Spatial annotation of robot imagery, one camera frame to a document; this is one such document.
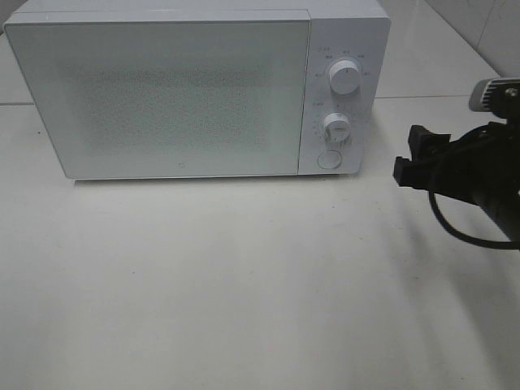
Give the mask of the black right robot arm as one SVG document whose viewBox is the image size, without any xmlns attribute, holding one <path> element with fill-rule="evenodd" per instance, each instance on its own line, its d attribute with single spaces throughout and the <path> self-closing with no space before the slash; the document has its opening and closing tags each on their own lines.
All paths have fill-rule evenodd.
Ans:
<svg viewBox="0 0 520 390">
<path fill-rule="evenodd" d="M 519 240 L 519 128 L 490 122 L 452 141 L 413 125 L 410 158 L 397 157 L 401 187 L 478 206 L 512 241 Z"/>
</svg>

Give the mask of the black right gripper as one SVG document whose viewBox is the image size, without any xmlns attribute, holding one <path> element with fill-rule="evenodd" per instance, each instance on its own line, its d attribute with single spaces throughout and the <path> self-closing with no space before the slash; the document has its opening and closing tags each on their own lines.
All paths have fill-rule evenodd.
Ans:
<svg viewBox="0 0 520 390">
<path fill-rule="evenodd" d="M 427 190 L 431 208 L 436 195 L 484 209 L 511 202 L 519 207 L 519 122 L 490 122 L 453 141 L 450 134 L 412 125 L 411 159 L 396 157 L 392 176 L 400 187 Z M 429 162 L 419 161 L 431 158 Z"/>
</svg>

